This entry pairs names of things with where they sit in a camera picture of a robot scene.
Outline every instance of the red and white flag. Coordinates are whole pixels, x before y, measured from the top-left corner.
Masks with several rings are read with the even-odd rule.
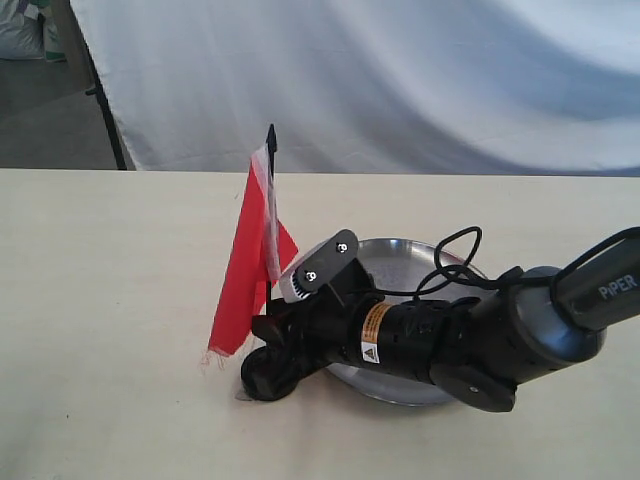
[[[226,357],[242,346],[251,331],[253,315],[258,315],[266,302],[267,282],[275,284],[297,253],[298,247],[278,220],[265,144],[251,155],[209,350]]]

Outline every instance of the table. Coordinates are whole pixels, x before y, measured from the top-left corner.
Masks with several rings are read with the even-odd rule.
[[[0,478],[598,479],[640,472],[640,322],[516,408],[411,409],[326,373],[235,399],[204,365],[242,174],[0,171]],[[477,224],[476,266],[562,266],[640,224],[622,178],[279,175],[301,251],[347,227],[435,243]],[[454,252],[465,253],[465,245]]]

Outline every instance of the yellow warning sticker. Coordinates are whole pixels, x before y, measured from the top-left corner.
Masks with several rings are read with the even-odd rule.
[[[378,332],[382,319],[387,311],[393,305],[389,303],[376,304],[369,313],[367,313],[362,325],[362,336],[360,339],[360,347],[362,350],[362,358],[365,362],[380,363],[378,356]]]

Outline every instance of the white backdrop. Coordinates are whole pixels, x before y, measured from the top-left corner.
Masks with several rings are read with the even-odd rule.
[[[640,175],[636,0],[72,0],[140,169]]]

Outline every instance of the silver bowl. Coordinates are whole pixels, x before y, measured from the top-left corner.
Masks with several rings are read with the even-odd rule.
[[[358,258],[373,275],[376,286],[386,290],[413,291],[425,275],[435,270],[434,247],[414,240],[363,240],[360,242]],[[463,259],[445,251],[442,252],[441,260],[443,265],[463,262]],[[452,301],[467,296],[485,298],[488,294],[489,292],[480,288],[450,284],[435,294],[422,298]],[[411,297],[388,297],[386,301],[400,303],[410,299]],[[327,367],[327,370],[360,393],[384,402],[423,407],[454,400],[438,387],[426,383],[337,363]]]

